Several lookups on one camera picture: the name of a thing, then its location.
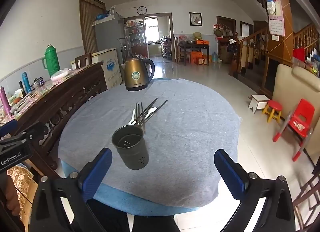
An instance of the blue bottle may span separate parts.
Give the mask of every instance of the blue bottle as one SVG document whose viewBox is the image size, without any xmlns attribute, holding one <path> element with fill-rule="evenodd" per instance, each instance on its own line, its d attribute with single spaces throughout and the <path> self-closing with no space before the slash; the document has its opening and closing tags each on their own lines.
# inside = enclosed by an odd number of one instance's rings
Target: blue bottle
<svg viewBox="0 0 320 232">
<path fill-rule="evenodd" d="M 27 72 L 23 72 L 21 74 L 21 76 L 22 76 L 24 87 L 26 88 L 27 93 L 31 92 L 31 87 L 30 87 L 30 83 L 29 83 L 29 80 L 28 80 Z"/>
</svg>

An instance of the screw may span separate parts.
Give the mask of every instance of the screw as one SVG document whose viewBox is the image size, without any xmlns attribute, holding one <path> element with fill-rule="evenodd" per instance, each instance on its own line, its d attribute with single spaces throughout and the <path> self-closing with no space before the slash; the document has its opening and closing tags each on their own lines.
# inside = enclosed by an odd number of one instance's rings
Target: screw
<svg viewBox="0 0 320 232">
<path fill-rule="evenodd" d="M 71 179 L 75 179 L 76 177 L 78 177 L 78 173 L 76 171 L 72 172 L 69 176 Z"/>
<path fill-rule="evenodd" d="M 46 182 L 48 180 L 48 177 L 47 176 L 43 176 L 42 178 L 41 178 L 41 182 Z"/>
<path fill-rule="evenodd" d="M 285 176 L 279 176 L 279 179 L 282 181 L 282 182 L 285 182 Z"/>
<path fill-rule="evenodd" d="M 249 173 L 249 177 L 250 177 L 251 179 L 256 179 L 256 178 L 257 178 L 257 175 L 256 175 L 254 172 L 250 172 L 250 173 Z"/>
</svg>

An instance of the refrigerator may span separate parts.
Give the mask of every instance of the refrigerator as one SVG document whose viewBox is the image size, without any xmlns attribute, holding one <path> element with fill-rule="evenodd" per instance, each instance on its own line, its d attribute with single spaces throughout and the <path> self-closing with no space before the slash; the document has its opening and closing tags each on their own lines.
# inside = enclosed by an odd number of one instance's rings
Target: refrigerator
<svg viewBox="0 0 320 232">
<path fill-rule="evenodd" d="M 125 62 L 131 54 L 131 44 L 128 41 L 129 30 L 121 15 L 115 13 L 92 23 L 96 34 L 98 51 L 116 48 L 119 65 Z"/>
<path fill-rule="evenodd" d="M 110 90 L 121 84 L 122 78 L 120 73 L 120 67 L 118 62 L 117 50 L 115 48 L 109 48 L 96 53 L 92 53 L 92 63 L 102 62 L 102 69 L 104 78 L 106 80 L 107 88 Z M 76 69 L 76 63 L 73 60 L 71 62 L 72 69 Z"/>
</svg>

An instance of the chopsticks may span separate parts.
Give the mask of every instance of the chopsticks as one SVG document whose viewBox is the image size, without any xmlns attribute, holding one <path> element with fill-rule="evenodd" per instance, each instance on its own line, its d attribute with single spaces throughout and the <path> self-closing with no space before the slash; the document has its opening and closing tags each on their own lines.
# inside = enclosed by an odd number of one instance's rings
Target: chopsticks
<svg viewBox="0 0 320 232">
<path fill-rule="evenodd" d="M 154 103 L 157 101 L 158 98 L 154 99 L 153 102 L 147 106 L 147 108 L 145 110 L 143 110 L 143 104 L 142 103 L 138 103 L 136 104 L 136 110 L 135 110 L 135 114 L 134 114 L 134 120 L 131 122 L 133 123 L 135 121 L 135 125 L 138 125 L 142 128 L 143 132 L 146 133 L 146 127 L 145 127 L 145 123 L 157 112 L 161 109 L 161 107 L 163 107 L 168 100 L 166 100 L 163 104 L 161 104 L 154 112 L 150 113 L 150 115 L 145 118 L 149 112 L 149 110 L 152 108 L 152 106 L 154 105 Z"/>
</svg>

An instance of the carved wood panel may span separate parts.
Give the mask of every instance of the carved wood panel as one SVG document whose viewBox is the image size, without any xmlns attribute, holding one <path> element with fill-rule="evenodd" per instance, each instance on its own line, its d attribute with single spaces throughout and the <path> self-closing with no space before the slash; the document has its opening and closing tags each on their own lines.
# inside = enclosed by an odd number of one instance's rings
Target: carved wood panel
<svg viewBox="0 0 320 232">
<path fill-rule="evenodd" d="M 50 153 L 58 146 L 57 141 L 68 120 L 86 101 L 107 90 L 101 65 L 96 63 L 69 78 L 47 93 L 18 120 L 18 129 L 14 134 L 37 121 L 44 125 L 44 133 L 31 140 L 33 155 L 30 158 L 44 175 L 59 177 L 54 171 L 57 163 Z"/>
</svg>

